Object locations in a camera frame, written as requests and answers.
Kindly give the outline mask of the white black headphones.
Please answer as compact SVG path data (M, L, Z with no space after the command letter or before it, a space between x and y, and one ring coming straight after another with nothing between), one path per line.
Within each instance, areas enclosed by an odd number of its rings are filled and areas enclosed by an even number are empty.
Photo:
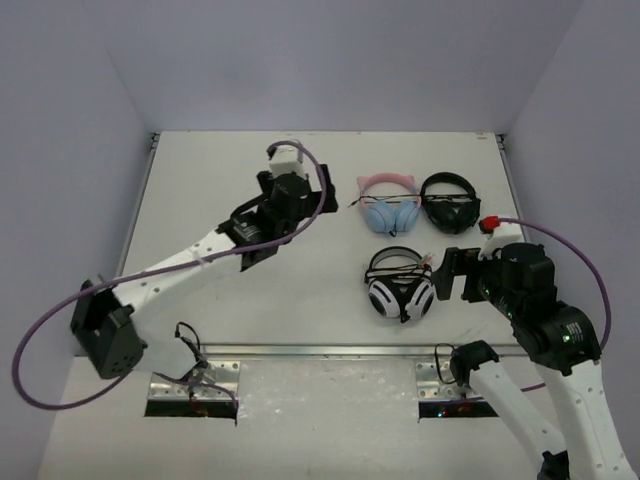
M363 281L374 309L404 324L423 318L436 299L431 274L424 256L408 247L391 246L372 256Z

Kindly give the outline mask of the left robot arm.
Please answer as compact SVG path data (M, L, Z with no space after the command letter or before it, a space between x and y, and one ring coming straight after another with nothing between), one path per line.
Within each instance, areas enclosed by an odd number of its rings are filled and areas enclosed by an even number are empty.
M326 165L321 188L296 173L262 171L259 196L193 245L145 271L82 285L71 331L104 380L134 370L183 379L202 361L195 346L179 339L168 310L214 280L248 270L277 254L303 227L338 209Z

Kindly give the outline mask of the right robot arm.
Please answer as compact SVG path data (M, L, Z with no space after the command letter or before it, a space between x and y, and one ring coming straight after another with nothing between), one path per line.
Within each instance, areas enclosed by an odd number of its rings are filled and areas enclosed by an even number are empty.
M491 257L478 248L446 249L432 276L438 299L450 298L457 276L465 279L463 300L486 301L510 322L551 398L556 424L513 382L487 342L452 351L450 371L456 384L491 406L527 454L537 478L637 478L609 410L593 324L583 311L558 299L555 265L543 246L511 243Z

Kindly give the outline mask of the pink blue cat headphones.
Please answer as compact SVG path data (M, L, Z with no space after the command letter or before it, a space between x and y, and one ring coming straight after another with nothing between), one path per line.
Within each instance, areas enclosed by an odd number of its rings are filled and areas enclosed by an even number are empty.
M422 204L413 175L385 172L358 176L356 183L359 196L351 205L360 205L365 223L372 232L395 237L398 233L407 233L413 229ZM372 187L380 184L398 185L406 189L407 193L387 198L367 194Z

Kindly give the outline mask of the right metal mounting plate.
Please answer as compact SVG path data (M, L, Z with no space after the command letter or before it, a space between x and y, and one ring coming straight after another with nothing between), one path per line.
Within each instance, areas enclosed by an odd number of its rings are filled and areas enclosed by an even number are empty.
M475 401L480 398L472 389L460 387L450 370L448 358L415 364L417 398L420 402Z

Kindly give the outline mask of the metal mounting plate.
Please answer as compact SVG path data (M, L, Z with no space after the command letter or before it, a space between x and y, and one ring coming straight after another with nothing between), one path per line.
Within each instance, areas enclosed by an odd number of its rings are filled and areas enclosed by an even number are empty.
M177 382L153 374L148 387L150 401L187 401L189 399L224 402L238 397L241 362L209 359L196 366Z
M415 364L417 398L420 402L475 401L480 398L472 389L460 387L450 370L448 358Z

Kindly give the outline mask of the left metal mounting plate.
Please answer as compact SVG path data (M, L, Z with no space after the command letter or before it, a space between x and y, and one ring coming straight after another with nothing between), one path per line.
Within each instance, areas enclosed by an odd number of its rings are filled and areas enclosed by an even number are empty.
M150 401L187 401L189 399L224 402L238 397L241 362L209 359L196 366L177 382L153 374L148 387Z

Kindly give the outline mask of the aluminium table edge rail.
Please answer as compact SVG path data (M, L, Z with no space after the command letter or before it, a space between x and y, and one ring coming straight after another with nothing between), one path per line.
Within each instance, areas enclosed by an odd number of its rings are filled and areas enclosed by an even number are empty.
M435 344L213 344L201 345L211 356L229 357L424 357L447 352Z

